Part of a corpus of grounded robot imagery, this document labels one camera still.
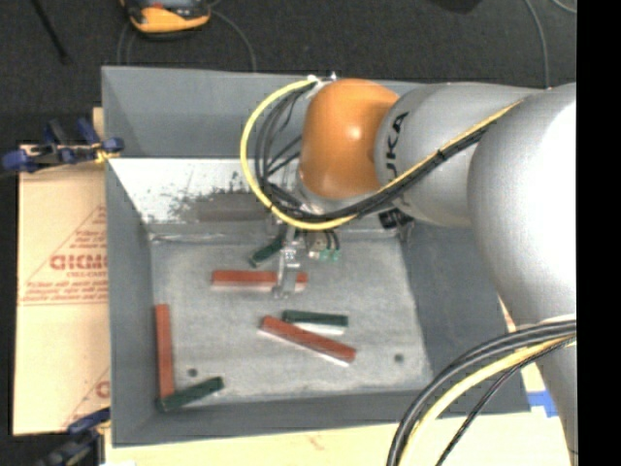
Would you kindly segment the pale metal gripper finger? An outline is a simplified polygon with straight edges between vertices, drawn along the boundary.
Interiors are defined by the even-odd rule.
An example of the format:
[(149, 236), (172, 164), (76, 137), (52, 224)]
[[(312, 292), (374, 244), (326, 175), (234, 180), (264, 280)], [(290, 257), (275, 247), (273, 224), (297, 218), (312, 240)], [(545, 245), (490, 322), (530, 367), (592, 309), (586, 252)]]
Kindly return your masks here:
[(282, 299), (287, 295), (286, 291), (286, 278), (287, 278), (287, 258), (286, 253), (281, 252), (278, 258), (277, 280), (272, 289), (272, 293), (275, 298)]
[(286, 292), (293, 293), (296, 288), (298, 274), (300, 273), (301, 262), (295, 254), (291, 254), (286, 259)]

